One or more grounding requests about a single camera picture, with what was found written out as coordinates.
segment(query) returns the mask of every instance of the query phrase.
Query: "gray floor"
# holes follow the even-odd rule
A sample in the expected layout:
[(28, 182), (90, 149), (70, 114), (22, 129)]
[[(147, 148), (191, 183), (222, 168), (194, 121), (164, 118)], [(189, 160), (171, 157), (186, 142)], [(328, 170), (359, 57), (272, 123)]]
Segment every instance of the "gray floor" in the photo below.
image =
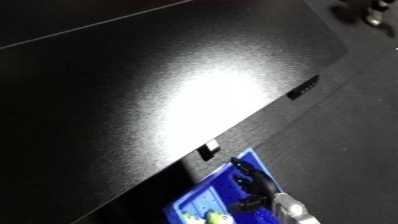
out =
[[(333, 215), (336, 212), (344, 217), (337, 223), (356, 223), (356, 215), (365, 214), (369, 209), (379, 213), (365, 223), (395, 223), (398, 188), (392, 184), (398, 183), (398, 163), (391, 162), (391, 158), (398, 159), (398, 41), (394, 36), (394, 32), (398, 32), (398, 5), (387, 14), (388, 25), (373, 28), (355, 18), (355, 13), (361, 16), (361, 10), (356, 9), (363, 7), (362, 0), (348, 1), (354, 7), (340, 1), (306, 2), (346, 45), (349, 54), (321, 71), (319, 85), (298, 100), (283, 97), (219, 136), (217, 140), (223, 148), (228, 148), (228, 152), (221, 151), (206, 164), (196, 163), (200, 159), (194, 152), (182, 163), (193, 180), (198, 181), (231, 154), (237, 154), (247, 146), (257, 147), (263, 152), (265, 161), (267, 157), (287, 158), (283, 174), (277, 169), (280, 164), (267, 161), (271, 168), (275, 168), (274, 175), (282, 186), (286, 186), (285, 190), (311, 207), (330, 206), (319, 208), (333, 211), (323, 214), (325, 223), (336, 223)], [(338, 19), (336, 12), (350, 12), (351, 18)], [(302, 157), (289, 158), (289, 152), (293, 150), (300, 150)], [(322, 159), (325, 150), (334, 158), (333, 163)], [(327, 167), (324, 173), (309, 170), (313, 166), (300, 165), (306, 163), (310, 152), (318, 161), (314, 166)], [(367, 176), (369, 169), (377, 169), (379, 175)], [(312, 189), (322, 186), (314, 191), (312, 198), (306, 198), (306, 188), (295, 187), (303, 175), (313, 175), (317, 179), (317, 183), (306, 183), (313, 184)], [(356, 194), (358, 187), (366, 186), (351, 183), (352, 176), (372, 186), (367, 191), (370, 196)], [(388, 203), (382, 206), (367, 203), (374, 191), (380, 189), (385, 194), (378, 200)], [(325, 197), (339, 192), (347, 197)], [(329, 203), (317, 204), (316, 200), (329, 200)]]

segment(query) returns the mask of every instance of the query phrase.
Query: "small object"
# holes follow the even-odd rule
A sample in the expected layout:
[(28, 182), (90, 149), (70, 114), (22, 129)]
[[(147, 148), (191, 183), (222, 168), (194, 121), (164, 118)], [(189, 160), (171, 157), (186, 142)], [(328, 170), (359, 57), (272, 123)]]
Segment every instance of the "small object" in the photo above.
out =
[(188, 213), (184, 213), (183, 216), (187, 224), (206, 224), (206, 220), (197, 216), (190, 215)]
[(209, 161), (214, 157), (214, 154), (220, 151), (220, 145), (213, 139), (197, 149), (199, 155), (204, 161)]
[(209, 210), (206, 213), (206, 220), (206, 224), (234, 224), (234, 218), (232, 216), (214, 210)]
[(297, 88), (288, 92), (287, 97), (289, 97), (291, 100), (299, 98), (301, 95), (305, 94), (306, 92), (314, 88), (318, 84), (318, 81), (319, 81), (319, 75), (316, 75), (312, 77), (310, 80), (298, 86)]
[(384, 13), (374, 9), (369, 9), (366, 21), (372, 26), (379, 26), (383, 22)]
[(228, 206), (229, 212), (247, 212), (265, 207), (272, 210), (281, 224), (320, 224), (314, 216), (308, 213), (303, 203), (282, 193), (265, 172), (237, 158), (232, 158), (231, 163), (250, 179), (239, 175), (233, 176), (235, 182), (249, 196)]

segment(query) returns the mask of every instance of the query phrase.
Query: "blue tray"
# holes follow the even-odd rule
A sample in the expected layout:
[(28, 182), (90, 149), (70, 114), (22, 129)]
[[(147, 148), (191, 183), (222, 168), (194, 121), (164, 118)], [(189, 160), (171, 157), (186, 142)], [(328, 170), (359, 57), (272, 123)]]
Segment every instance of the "blue tray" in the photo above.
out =
[[(245, 150), (238, 158), (253, 164), (257, 169), (271, 176), (253, 149)], [(187, 224), (183, 217), (184, 213), (203, 218), (210, 209), (228, 214), (226, 206), (247, 196), (232, 179), (234, 173), (240, 172), (231, 163), (227, 163), (184, 196), (166, 206), (164, 212), (169, 222)], [(233, 217), (236, 224), (278, 224), (271, 211), (267, 209), (234, 214)]]

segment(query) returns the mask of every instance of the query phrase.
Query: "white component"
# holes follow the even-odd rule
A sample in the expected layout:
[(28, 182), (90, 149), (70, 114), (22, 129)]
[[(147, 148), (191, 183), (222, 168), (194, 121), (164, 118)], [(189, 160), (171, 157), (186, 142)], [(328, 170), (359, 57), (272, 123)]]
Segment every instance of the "white component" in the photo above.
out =
[(281, 224), (320, 224), (303, 203), (286, 193), (275, 195), (272, 211)]

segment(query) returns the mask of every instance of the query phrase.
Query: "black panel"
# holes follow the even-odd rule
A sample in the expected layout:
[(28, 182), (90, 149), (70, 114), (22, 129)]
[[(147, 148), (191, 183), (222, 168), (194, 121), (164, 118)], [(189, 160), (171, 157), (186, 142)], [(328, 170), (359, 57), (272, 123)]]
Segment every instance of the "black panel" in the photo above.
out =
[(2, 0), (0, 47), (177, 2), (182, 1)]
[(293, 0), (191, 2), (4, 49), (0, 219), (76, 220), (343, 53)]

